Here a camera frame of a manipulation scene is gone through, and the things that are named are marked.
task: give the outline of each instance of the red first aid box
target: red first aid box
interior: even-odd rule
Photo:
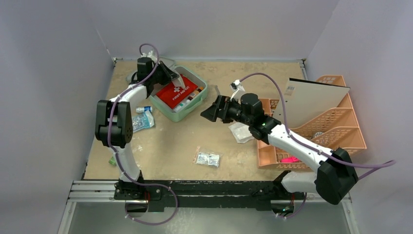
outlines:
[[[169,83],[161,89],[156,95],[171,109],[175,108],[181,101],[190,95],[198,86],[190,81],[185,76],[181,75],[184,80],[185,89],[182,87],[175,87],[173,83]]]

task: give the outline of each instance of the plastic bag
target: plastic bag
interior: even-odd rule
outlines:
[[[234,123],[228,127],[238,143],[244,144],[249,140],[254,139],[248,130],[248,126],[242,123]]]
[[[109,164],[113,165],[113,166],[116,166],[116,160],[113,156],[111,157],[111,159],[109,159]]]
[[[134,133],[145,128],[151,128],[154,125],[155,120],[153,119],[150,111],[145,111],[142,114],[137,114],[132,117],[132,127]]]
[[[199,147],[196,149],[194,163],[201,165],[208,165],[212,167],[219,167],[221,154],[211,150]]]

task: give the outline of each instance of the gray wall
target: gray wall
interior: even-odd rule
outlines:
[[[338,0],[85,0],[113,57],[303,59]]]
[[[110,56],[79,0],[0,1],[0,229],[56,233]]]
[[[340,0],[307,60],[311,79],[342,74],[351,87],[368,147],[355,161],[398,161],[353,188],[361,233],[413,230],[412,13],[409,0]]]

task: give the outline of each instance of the label sticker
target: label sticker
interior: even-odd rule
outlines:
[[[291,95],[293,94],[293,92],[294,92],[294,89],[295,89],[294,86],[290,86],[290,85],[289,85],[289,86],[287,87],[287,89],[285,90],[284,95],[291,96]]]

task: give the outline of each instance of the peach plastic basket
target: peach plastic basket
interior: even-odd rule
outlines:
[[[317,82],[346,86],[343,76],[322,76],[317,79]],[[260,100],[263,103],[265,113],[272,115],[271,110],[275,110],[279,100],[264,98]],[[291,130],[307,139],[311,139],[314,133],[323,132],[323,134],[311,139],[311,141],[331,149],[341,147],[350,156],[354,156],[367,148],[349,94],[343,98],[336,108],[329,109],[301,127]],[[309,170],[302,162],[282,163],[281,159],[291,157],[292,155],[262,141],[258,141],[257,150],[258,168]]]

